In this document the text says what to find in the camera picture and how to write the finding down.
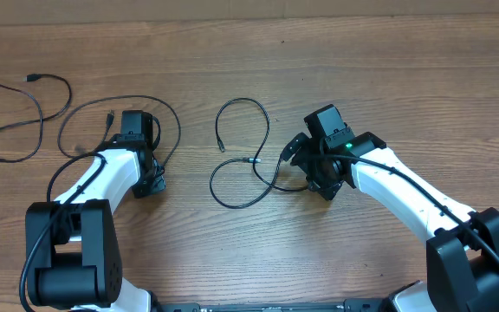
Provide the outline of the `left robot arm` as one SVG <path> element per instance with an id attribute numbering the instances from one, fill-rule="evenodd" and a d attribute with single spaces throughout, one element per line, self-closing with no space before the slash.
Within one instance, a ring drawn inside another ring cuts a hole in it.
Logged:
<path id="1" fill-rule="evenodd" d="M 160 311 L 157 297 L 123 276 L 113 213 L 127 192 L 144 198 L 165 189 L 153 152 L 160 124 L 130 110 L 120 133 L 88 154 L 92 165 L 57 198 L 25 215 L 26 259 L 19 282 L 23 308 L 69 311 Z"/>

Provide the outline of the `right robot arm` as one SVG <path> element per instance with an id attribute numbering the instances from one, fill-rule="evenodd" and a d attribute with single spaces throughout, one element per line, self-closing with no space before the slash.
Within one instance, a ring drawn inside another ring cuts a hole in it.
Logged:
<path id="1" fill-rule="evenodd" d="M 427 278 L 360 311 L 499 311 L 499 211 L 475 211 L 408 168 L 378 136 L 353 133 L 333 105 L 306 116 L 281 158 L 306 175 L 325 200 L 344 184 L 377 200 L 426 251 Z"/>

